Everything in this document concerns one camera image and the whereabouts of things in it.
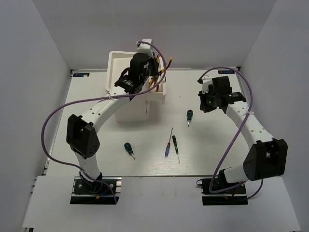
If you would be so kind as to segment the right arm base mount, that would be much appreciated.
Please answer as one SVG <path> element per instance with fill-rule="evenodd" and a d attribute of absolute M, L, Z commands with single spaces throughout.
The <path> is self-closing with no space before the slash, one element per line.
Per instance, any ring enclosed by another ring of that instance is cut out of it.
<path fill-rule="evenodd" d="M 196 185 L 201 188 L 203 206 L 248 205 L 244 184 L 227 191 L 211 193 L 209 191 L 210 183 L 211 178 L 203 178 L 196 181 Z"/>

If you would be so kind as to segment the large yellow black pliers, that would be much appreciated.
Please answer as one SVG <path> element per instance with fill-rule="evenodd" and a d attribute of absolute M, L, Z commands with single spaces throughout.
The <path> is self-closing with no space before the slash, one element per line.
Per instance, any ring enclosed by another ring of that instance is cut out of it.
<path fill-rule="evenodd" d="M 168 63 L 166 64 L 166 68 L 163 68 L 162 70 L 160 70 L 159 75 L 162 75 L 165 72 L 165 70 L 171 66 L 172 61 L 173 61 L 173 57 L 170 57 Z"/>

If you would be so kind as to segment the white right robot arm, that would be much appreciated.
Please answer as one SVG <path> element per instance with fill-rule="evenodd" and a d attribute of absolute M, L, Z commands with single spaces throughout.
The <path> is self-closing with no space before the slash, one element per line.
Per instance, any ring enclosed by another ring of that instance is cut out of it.
<path fill-rule="evenodd" d="M 288 145 L 283 139 L 275 139 L 249 111 L 249 105 L 240 92 L 233 92 L 228 76 L 200 81 L 200 109 L 211 112 L 221 109 L 237 126 L 245 138 L 249 153 L 245 160 L 234 167 L 220 170 L 216 185 L 225 193 L 235 188 L 236 184 L 256 181 L 276 176 L 285 172 Z"/>

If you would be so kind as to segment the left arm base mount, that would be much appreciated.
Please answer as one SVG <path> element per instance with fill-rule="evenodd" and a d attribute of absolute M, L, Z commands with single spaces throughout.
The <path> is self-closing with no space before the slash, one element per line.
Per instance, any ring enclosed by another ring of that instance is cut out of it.
<path fill-rule="evenodd" d="M 122 178 L 107 177 L 103 179 L 115 194 L 116 201 L 119 200 L 121 193 Z M 70 204 L 85 205 L 116 205 L 109 187 L 102 183 L 87 184 L 79 176 L 74 178 Z"/>

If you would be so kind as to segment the white drawer cabinet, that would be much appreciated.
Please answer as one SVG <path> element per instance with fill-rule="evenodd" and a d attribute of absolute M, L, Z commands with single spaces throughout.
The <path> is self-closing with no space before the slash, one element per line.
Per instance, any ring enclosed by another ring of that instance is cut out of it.
<path fill-rule="evenodd" d="M 129 95 L 119 101 L 128 101 L 114 116 L 117 122 L 142 122 L 149 118 L 150 104 L 147 95 L 132 97 L 148 89 L 145 85 L 150 76 L 151 58 L 145 53 L 111 51 L 109 53 L 106 92 L 115 95 Z"/>

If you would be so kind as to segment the green stubby screwdriver orange cap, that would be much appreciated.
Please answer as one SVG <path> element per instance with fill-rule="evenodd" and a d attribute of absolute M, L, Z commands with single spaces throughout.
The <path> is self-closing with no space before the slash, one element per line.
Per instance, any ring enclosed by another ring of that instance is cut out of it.
<path fill-rule="evenodd" d="M 186 118 L 187 118 L 187 126 L 189 127 L 190 122 L 192 120 L 193 117 L 193 110 L 189 109 L 186 113 Z"/>

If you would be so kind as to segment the white drawer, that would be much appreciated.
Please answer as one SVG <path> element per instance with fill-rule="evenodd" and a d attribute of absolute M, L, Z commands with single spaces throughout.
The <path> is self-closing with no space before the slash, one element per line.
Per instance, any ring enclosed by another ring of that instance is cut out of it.
<path fill-rule="evenodd" d="M 162 61 L 162 58 L 157 55 L 156 60 L 159 63 L 159 76 L 157 80 L 155 81 L 152 77 L 149 78 L 148 84 L 149 89 L 151 89 L 154 85 L 157 85 L 157 83 L 162 79 L 163 73 L 164 73 L 164 64 Z M 150 92 L 146 94 L 146 100 L 148 102 L 161 102 L 162 104 L 165 102 L 166 97 L 166 78 L 164 78 L 160 84 L 158 84 L 154 89 L 152 89 Z"/>

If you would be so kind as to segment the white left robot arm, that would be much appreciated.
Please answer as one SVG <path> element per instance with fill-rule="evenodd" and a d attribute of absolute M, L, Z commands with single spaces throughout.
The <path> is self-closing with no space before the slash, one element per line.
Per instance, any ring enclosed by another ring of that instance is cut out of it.
<path fill-rule="evenodd" d="M 140 95 L 148 78 L 159 74 L 158 65 L 153 52 L 135 53 L 106 100 L 97 102 L 80 116 L 73 114 L 68 118 L 66 142 L 78 159 L 82 168 L 80 177 L 86 181 L 85 187 L 90 192 L 96 193 L 102 187 L 102 174 L 96 159 L 100 146 L 98 131 L 117 110 Z"/>

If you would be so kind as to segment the small yellow needle-nose pliers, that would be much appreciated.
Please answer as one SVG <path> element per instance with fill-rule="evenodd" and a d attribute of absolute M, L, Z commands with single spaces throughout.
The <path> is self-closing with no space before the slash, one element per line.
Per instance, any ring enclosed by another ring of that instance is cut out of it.
<path fill-rule="evenodd" d="M 149 80 L 149 89 L 151 89 L 152 92 L 160 92 L 161 91 L 161 85 L 158 84 L 158 81 L 160 80 L 160 76 L 154 76 L 151 77 Z"/>

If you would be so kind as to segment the blue red handled screwdriver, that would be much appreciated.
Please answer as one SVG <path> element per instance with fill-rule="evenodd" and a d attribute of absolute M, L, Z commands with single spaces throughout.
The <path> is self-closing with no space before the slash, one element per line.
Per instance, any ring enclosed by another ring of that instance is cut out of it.
<path fill-rule="evenodd" d="M 165 149 L 165 158 L 168 157 L 169 155 L 169 150 L 170 150 L 170 142 L 171 142 L 171 138 L 172 138 L 172 132 L 173 132 L 173 128 L 171 128 L 171 131 L 170 131 L 170 136 L 169 136 L 169 141 L 167 143 L 167 146 L 166 146 L 166 149 Z"/>

